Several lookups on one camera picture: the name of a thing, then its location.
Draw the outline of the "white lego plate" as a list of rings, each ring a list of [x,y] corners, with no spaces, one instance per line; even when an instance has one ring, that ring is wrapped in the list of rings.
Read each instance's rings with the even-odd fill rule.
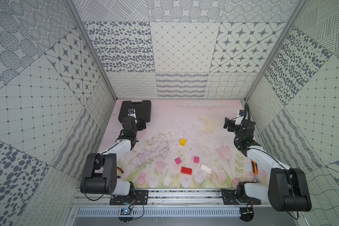
[[[208,174],[211,174],[211,172],[212,172],[212,168],[210,168],[210,167],[208,167],[208,166],[206,166],[206,165],[204,165],[204,164],[202,164],[202,165],[200,166],[200,169],[201,169],[202,171],[208,173]]]

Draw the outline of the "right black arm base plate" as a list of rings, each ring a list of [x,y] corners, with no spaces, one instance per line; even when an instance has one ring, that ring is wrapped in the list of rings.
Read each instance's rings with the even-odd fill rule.
[[[220,189],[218,194],[222,198],[224,205],[261,205],[261,200],[251,198],[243,191],[237,192],[234,189]]]

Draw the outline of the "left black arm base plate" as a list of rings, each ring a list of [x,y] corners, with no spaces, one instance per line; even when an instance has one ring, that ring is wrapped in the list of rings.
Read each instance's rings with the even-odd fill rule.
[[[147,205],[149,197],[149,191],[143,189],[135,189],[134,192],[130,192],[128,196],[113,195],[110,199],[110,205],[130,205],[134,202],[135,205]]]

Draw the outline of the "yellow lego brick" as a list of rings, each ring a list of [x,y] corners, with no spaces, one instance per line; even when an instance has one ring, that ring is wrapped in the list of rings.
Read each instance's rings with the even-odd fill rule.
[[[180,140],[180,145],[181,145],[181,146],[185,146],[185,145],[186,145],[186,139],[183,139],[183,138],[182,138],[182,139]]]

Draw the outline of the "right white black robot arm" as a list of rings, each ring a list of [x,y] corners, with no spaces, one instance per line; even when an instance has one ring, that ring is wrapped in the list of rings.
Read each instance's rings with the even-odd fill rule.
[[[269,175],[269,183],[240,182],[236,187],[236,199],[240,204],[264,201],[276,211],[303,211],[312,209],[305,173],[292,168],[268,153],[254,140],[255,122],[249,109],[240,110],[237,117],[225,118],[224,129],[233,132],[234,146],[251,159],[253,168],[261,168]]]

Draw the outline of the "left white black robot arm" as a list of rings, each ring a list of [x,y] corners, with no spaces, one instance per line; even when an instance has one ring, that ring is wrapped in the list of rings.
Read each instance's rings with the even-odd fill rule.
[[[134,148],[137,132],[146,127],[146,121],[139,119],[136,110],[130,108],[122,120],[122,127],[115,145],[104,152],[87,156],[80,191],[90,201],[98,199],[90,198],[88,194],[118,196],[124,203],[135,200],[134,184],[118,178],[117,161]]]

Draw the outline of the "red lego brick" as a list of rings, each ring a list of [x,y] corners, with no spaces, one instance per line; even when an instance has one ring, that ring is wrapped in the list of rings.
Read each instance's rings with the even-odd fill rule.
[[[181,173],[185,175],[192,175],[192,169],[187,167],[181,167]]]

